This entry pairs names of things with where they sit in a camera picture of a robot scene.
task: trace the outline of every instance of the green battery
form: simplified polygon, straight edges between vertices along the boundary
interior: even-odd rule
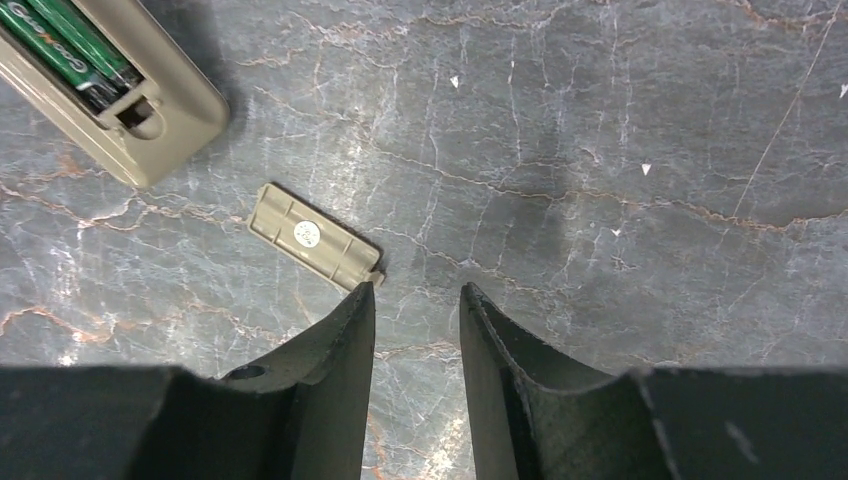
[[[22,2],[0,1],[0,22],[100,113],[120,98],[112,86],[50,24]]]
[[[131,90],[142,77],[69,0],[26,0],[53,28],[117,87]]]

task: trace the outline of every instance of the marble surface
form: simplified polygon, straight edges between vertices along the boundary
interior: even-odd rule
[[[0,361],[220,375],[320,319],[268,181],[386,252],[366,479],[474,478],[467,281],[609,372],[848,361],[841,0],[145,4],[232,125],[134,191],[0,86]]]

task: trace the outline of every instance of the white sticker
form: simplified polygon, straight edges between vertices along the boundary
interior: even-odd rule
[[[321,230],[318,225],[304,220],[294,226],[294,239],[306,248],[315,248],[321,241]]]

